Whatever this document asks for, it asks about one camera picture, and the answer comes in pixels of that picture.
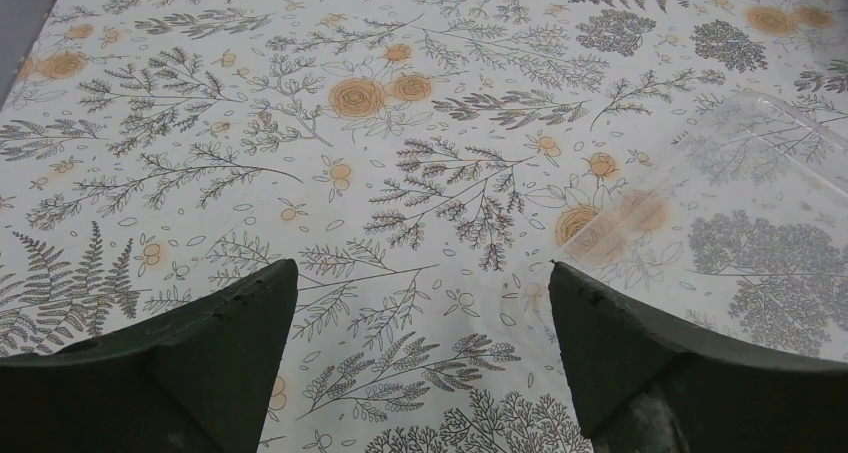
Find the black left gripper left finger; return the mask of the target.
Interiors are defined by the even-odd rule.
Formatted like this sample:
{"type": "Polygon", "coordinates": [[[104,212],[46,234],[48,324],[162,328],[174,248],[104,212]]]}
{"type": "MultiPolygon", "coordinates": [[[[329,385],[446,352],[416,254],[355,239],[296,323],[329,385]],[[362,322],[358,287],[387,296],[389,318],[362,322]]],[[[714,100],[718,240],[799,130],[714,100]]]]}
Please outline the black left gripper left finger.
{"type": "Polygon", "coordinates": [[[254,452],[298,297],[279,260],[181,307],[1,362],[5,452],[254,452]]]}

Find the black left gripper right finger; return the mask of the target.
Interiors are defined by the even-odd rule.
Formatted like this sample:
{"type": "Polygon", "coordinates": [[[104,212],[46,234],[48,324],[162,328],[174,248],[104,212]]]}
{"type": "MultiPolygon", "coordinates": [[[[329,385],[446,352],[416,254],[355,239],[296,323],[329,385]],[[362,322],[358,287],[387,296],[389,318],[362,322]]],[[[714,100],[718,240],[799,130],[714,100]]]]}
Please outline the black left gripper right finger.
{"type": "Polygon", "coordinates": [[[566,263],[548,284],[583,437],[598,452],[843,452],[847,367],[746,343],[566,263]]]}

